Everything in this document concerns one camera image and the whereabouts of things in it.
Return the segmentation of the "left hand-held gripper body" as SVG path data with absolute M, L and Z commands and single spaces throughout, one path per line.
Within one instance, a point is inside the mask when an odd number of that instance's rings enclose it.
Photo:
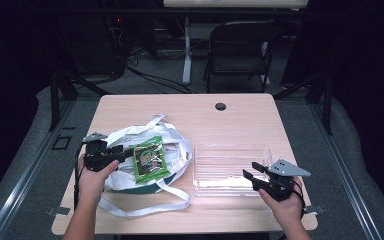
M 84 159 L 88 170 L 99 172 L 111 162 L 117 160 L 114 150 L 108 147 L 106 138 L 107 135 L 94 132 L 82 139 L 82 142 L 86 145 Z

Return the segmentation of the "black metal stand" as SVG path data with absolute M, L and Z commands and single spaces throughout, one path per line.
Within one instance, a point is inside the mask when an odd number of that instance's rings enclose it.
M 309 86 L 305 101 L 308 104 L 317 104 L 320 99 L 323 99 L 322 108 L 322 126 L 325 131 L 331 135 L 331 108 L 332 108 L 332 78 L 328 73 L 316 73 L 306 80 L 292 84 L 285 90 L 274 95 L 275 100 L 286 98 L 299 89 Z
M 68 70 L 62 65 L 57 65 L 54 68 L 54 75 L 50 80 L 50 131 L 53 131 L 60 122 L 59 94 L 62 93 L 63 96 L 69 101 L 74 101 L 79 96 L 77 90 L 74 87 L 74 84 L 80 84 L 100 96 L 109 94 L 108 91 L 101 89 L 80 75 L 75 74 L 73 71 Z

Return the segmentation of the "green snack packet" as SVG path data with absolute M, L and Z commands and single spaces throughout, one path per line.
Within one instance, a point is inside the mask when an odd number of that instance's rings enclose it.
M 168 176 L 161 136 L 154 136 L 133 148 L 133 166 L 137 184 Z

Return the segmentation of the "person's right hand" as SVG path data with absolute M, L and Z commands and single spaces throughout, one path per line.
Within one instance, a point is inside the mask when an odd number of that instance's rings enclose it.
M 295 182 L 294 190 L 297 191 L 297 193 L 292 193 L 287 200 L 278 202 L 274 200 L 264 189 L 258 190 L 263 201 L 271 208 L 274 217 L 281 226 L 281 228 L 283 224 L 286 224 L 288 222 L 301 222 L 302 183 L 298 177 L 294 177 L 293 180 Z

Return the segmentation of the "white tote bag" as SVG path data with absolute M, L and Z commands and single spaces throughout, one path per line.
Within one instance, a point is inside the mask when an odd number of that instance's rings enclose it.
M 175 203 L 160 204 L 126 212 L 102 198 L 99 201 L 99 206 L 113 216 L 121 218 L 139 217 L 157 212 L 181 210 L 189 206 L 190 195 L 181 189 L 172 187 L 171 184 L 187 169 L 192 159 L 192 150 L 188 141 L 176 130 L 174 125 L 163 121 L 164 117 L 163 114 L 154 115 L 145 125 L 133 125 L 115 131 L 107 137 L 106 141 L 110 148 L 122 145 L 133 149 L 136 144 L 145 142 L 154 136 L 161 136 L 165 161 L 170 174 L 145 184 L 137 184 L 132 156 L 120 163 L 119 169 L 109 175 L 105 180 L 105 188 L 126 194 L 152 194 L 165 191 L 178 197 L 179 200 Z

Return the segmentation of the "white desk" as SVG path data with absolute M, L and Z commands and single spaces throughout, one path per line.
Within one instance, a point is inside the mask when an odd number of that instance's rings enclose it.
M 163 0 L 163 6 L 175 9 L 194 8 L 227 8 L 227 9 L 300 9 L 306 8 L 310 0 Z M 185 38 L 185 61 L 183 69 L 183 83 L 191 82 L 191 38 L 190 38 L 190 17 L 185 17 L 184 38 Z

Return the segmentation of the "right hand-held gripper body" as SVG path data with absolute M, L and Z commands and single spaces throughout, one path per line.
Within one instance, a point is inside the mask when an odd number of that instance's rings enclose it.
M 259 189 L 264 189 L 276 201 L 283 201 L 291 196 L 294 190 L 293 178 L 295 176 L 309 177 L 311 175 L 307 170 L 284 159 L 279 159 L 267 167 L 268 170 L 266 174 L 268 175 L 268 180 L 263 181 L 267 182 L 268 185 L 263 188 L 253 187 L 253 190 L 258 191 Z

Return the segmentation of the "black folding chair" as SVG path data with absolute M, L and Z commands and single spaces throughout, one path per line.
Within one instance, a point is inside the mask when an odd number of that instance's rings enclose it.
M 260 77 L 264 92 L 274 44 L 282 28 L 273 20 L 228 21 L 210 33 L 203 79 L 211 92 L 211 76 Z

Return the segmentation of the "person's left hand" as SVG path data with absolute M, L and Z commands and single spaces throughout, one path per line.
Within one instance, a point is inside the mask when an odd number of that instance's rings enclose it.
M 109 163 L 104 169 L 94 172 L 85 167 L 84 155 L 79 157 L 79 195 L 78 209 L 95 209 L 104 190 L 104 183 L 108 176 L 113 173 L 119 165 L 118 160 Z

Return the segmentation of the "clear plastic box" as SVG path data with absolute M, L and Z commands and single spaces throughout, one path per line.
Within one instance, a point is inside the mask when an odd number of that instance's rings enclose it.
M 273 163 L 271 150 L 261 144 L 200 144 L 195 146 L 193 186 L 196 197 L 254 197 L 252 183 L 243 176 L 250 172 L 257 179 L 268 180 L 266 173 L 252 167 Z

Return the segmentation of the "grey metal floor rail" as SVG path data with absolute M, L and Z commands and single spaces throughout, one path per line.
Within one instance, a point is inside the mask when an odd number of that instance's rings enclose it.
M 50 105 L 42 101 L 33 123 L 0 182 L 0 240 L 54 239 L 54 217 L 73 169 L 75 134 L 69 127 L 75 103 L 63 104 L 60 121 L 49 129 Z
M 330 152 L 333 156 L 333 166 L 338 174 L 341 184 L 346 192 L 347 198 L 352 206 L 352 209 L 360 223 L 360 226 L 367 240 L 383 240 L 382 235 L 377 228 L 372 215 L 365 200 L 355 184 L 355 181 L 346 165 L 343 155 L 335 142 L 335 139 L 325 129 L 322 121 L 322 113 L 317 105 L 309 105 L 310 112 L 320 129 L 325 142 L 327 143 Z

